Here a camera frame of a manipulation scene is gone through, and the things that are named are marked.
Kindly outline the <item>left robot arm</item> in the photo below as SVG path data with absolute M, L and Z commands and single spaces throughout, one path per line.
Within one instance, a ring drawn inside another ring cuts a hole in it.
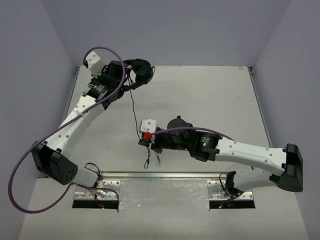
M 98 62 L 88 69 L 93 78 L 74 109 L 55 133 L 40 141 L 31 151 L 37 170 L 63 186 L 74 183 L 90 188 L 98 181 L 98 173 L 78 167 L 70 157 L 93 121 L 124 94 L 126 65 L 123 62 Z

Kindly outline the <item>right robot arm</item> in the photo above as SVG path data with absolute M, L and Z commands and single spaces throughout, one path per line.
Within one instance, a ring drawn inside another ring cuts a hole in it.
M 187 151 L 201 162 L 231 162 L 250 166 L 250 171 L 230 171 L 224 190 L 236 197 L 253 188 L 276 186 L 287 192 L 303 191 L 303 158 L 299 147 L 288 143 L 284 148 L 262 147 L 241 143 L 214 130 L 194 127 L 180 116 L 166 129 L 157 121 L 140 122 L 139 145 L 161 154 L 163 150 Z

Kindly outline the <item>black headphones with cable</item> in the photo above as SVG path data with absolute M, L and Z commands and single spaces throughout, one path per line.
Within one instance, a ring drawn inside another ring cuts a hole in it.
M 148 84 L 151 81 L 155 73 L 155 66 L 152 66 L 149 61 L 141 58 L 128 59 L 125 60 L 124 63 L 127 65 L 126 80 L 128 81 L 128 86 L 126 87 L 126 90 L 129 91 L 131 97 L 136 135 L 138 139 L 141 140 L 142 137 L 138 131 L 138 121 L 135 112 L 135 102 L 132 91 Z

